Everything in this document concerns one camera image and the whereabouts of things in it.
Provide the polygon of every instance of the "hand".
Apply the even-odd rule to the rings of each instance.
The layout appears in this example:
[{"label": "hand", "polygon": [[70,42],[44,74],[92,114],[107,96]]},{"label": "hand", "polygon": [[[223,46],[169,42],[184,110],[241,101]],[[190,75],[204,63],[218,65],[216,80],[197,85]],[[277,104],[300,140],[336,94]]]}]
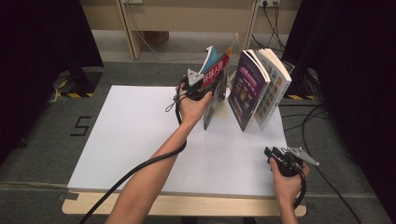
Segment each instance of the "hand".
[{"label": "hand", "polygon": [[[301,190],[301,178],[299,175],[292,177],[283,176],[277,167],[277,163],[274,158],[270,159],[271,169],[273,171],[274,179],[274,192],[276,195],[277,202],[280,207],[292,206],[294,199]],[[303,172],[305,177],[308,177],[309,167],[303,162]]]},{"label": "hand", "polygon": [[182,123],[195,126],[208,107],[212,94],[212,91],[208,92],[200,101],[194,101],[185,95],[180,96]]}]

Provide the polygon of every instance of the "paperback book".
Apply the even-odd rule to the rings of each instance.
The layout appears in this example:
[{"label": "paperback book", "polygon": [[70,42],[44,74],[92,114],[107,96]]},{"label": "paperback book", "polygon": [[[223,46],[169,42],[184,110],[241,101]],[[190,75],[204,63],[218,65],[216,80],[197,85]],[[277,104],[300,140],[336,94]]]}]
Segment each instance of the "paperback book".
[{"label": "paperback book", "polygon": [[228,103],[242,132],[265,94],[270,78],[253,50],[242,50],[233,78]]},{"label": "paperback book", "polygon": [[206,49],[207,56],[199,71],[204,75],[203,88],[213,91],[212,99],[204,112],[204,128],[209,126],[218,103],[225,99],[227,90],[228,61],[233,52],[233,47],[228,47],[224,53],[218,54],[214,46]]},{"label": "paperback book", "polygon": [[254,114],[258,125],[264,129],[288,89],[291,77],[284,64],[271,49],[259,49],[256,55],[271,79]]}]

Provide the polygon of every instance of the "electrical outlet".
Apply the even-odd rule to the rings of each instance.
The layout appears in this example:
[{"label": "electrical outlet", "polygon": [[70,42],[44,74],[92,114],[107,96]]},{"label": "electrical outlet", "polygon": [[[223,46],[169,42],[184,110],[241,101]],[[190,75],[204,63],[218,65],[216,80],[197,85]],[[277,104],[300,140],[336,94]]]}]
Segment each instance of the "electrical outlet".
[{"label": "electrical outlet", "polygon": [[143,0],[132,0],[131,4],[133,4],[133,5],[142,5],[143,4]]},{"label": "electrical outlet", "polygon": [[279,4],[280,4],[280,0],[260,0],[259,7],[262,7],[262,3],[264,1],[267,2],[267,7],[275,7],[276,3],[277,3],[277,6],[279,7]]}]

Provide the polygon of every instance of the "black and yellow tape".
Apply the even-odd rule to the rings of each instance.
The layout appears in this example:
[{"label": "black and yellow tape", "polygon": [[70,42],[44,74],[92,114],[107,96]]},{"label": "black and yellow tape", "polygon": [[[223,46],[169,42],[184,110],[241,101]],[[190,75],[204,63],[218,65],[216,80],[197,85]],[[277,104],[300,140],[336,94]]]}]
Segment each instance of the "black and yellow tape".
[{"label": "black and yellow tape", "polygon": [[75,92],[59,92],[58,97],[70,97],[70,98],[81,98],[81,97],[92,97],[93,93],[75,93]]},{"label": "black and yellow tape", "polygon": [[284,95],[283,98],[291,100],[314,100],[313,95]]}]

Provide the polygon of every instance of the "table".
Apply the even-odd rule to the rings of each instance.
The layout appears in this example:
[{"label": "table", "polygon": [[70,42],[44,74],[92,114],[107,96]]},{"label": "table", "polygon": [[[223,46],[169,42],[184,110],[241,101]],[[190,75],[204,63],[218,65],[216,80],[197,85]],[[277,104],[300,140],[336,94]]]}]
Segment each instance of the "table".
[{"label": "table", "polygon": [[[174,94],[173,87],[111,88],[68,184],[78,198],[65,200],[66,214],[85,214],[121,176],[152,155],[177,127],[175,113],[164,112]],[[241,132],[227,101],[218,104],[206,131],[202,121],[192,130],[149,214],[278,216],[263,150],[286,146],[279,111],[263,131],[254,122]],[[96,214],[109,214],[117,197],[116,192]],[[297,216],[305,213],[303,205],[296,210]]]}]

